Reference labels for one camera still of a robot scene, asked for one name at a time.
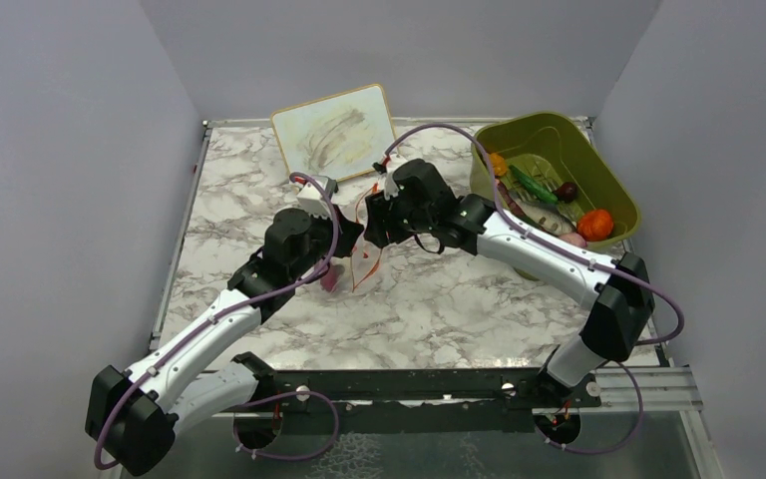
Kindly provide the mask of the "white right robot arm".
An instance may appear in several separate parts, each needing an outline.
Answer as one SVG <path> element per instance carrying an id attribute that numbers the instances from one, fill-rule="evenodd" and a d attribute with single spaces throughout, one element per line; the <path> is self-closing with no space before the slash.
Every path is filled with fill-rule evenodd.
<path id="1" fill-rule="evenodd" d="M 364 237 L 379 248 L 429 235 L 441 248 L 525 270 L 587 310 L 579 332 L 551 353 L 536 379 L 537 396 L 547 405 L 571 398 L 594 369 L 627 360 L 652 315 L 641 258 L 627 253 L 614 260 L 510 217 L 487 198 L 456 196 L 424 160 L 395 166 L 383 190 L 367 197 L 365 205 Z"/>

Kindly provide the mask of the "magenta toy beet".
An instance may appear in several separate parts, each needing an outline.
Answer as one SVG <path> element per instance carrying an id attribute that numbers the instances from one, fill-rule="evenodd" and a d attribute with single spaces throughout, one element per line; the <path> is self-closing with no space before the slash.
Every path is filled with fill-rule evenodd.
<path id="1" fill-rule="evenodd" d="M 343 271 L 344 267 L 341 264 L 331 263 L 319 280 L 321 288 L 326 292 L 333 292 Z"/>

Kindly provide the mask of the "green toy cucumber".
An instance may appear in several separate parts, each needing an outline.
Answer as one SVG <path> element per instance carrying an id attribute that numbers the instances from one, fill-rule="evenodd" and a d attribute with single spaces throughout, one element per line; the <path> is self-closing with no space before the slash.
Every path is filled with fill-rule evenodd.
<path id="1" fill-rule="evenodd" d="M 518 183 L 540 202 L 550 205 L 557 205 L 559 203 L 559 198 L 552 191 L 541 185 L 521 169 L 516 166 L 509 166 L 509 171 Z"/>

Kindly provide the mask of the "orange toy pumpkin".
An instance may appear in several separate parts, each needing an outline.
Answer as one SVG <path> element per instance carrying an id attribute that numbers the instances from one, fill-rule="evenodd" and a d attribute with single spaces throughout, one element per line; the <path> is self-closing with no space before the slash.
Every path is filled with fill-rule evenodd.
<path id="1" fill-rule="evenodd" d="M 587 242 L 607 240 L 614 229 L 614 220 L 609 211 L 597 209 L 584 214 L 576 224 L 576 232 Z"/>

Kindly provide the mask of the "clear zip bag orange zipper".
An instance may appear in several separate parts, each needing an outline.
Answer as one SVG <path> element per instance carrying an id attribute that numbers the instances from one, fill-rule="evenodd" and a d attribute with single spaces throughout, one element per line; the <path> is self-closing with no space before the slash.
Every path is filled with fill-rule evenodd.
<path id="1" fill-rule="evenodd" d="M 366 223 L 367 213 L 364 200 L 373 195 L 371 190 L 374 184 L 362 195 L 356 198 L 352 207 L 342 207 L 343 214 L 346 217 L 348 217 L 349 213 L 353 213 L 353 220 L 355 222 Z M 363 282 L 371 278 L 377 272 L 380 267 L 381 258 L 382 249 L 374 246 L 361 236 L 351 256 L 340 260 L 334 259 L 331 262 L 341 264 L 344 267 L 343 274 L 336 285 L 336 289 L 339 284 L 342 284 L 343 286 L 349 285 L 349 290 L 351 292 L 356 291 Z"/>

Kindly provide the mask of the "orange yellow toy pepper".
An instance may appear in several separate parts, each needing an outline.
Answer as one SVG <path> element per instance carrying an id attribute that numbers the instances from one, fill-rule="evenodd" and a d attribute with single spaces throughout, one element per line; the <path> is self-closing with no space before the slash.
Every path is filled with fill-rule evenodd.
<path id="1" fill-rule="evenodd" d="M 501 156 L 498 153 L 490 153 L 490 162 L 492 166 L 493 175 L 495 178 L 501 178 L 504 175 L 506 175 L 509 171 L 509 166 L 504 159 L 503 156 Z"/>

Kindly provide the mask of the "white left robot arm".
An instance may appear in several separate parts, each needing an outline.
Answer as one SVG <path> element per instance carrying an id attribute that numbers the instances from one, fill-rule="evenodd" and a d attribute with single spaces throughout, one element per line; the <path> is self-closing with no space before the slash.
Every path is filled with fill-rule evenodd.
<path id="1" fill-rule="evenodd" d="M 96 468 L 121 465 L 142 475 L 156 466 L 186 416 L 176 404 L 196 378 L 286 305 L 297 288 L 324 276 L 333 258 L 349 256 L 362 233 L 363 226 L 342 212 L 278 212 L 262 246 L 193 323 L 125 370 L 108 365 L 96 374 L 85 422 L 96 442 Z"/>

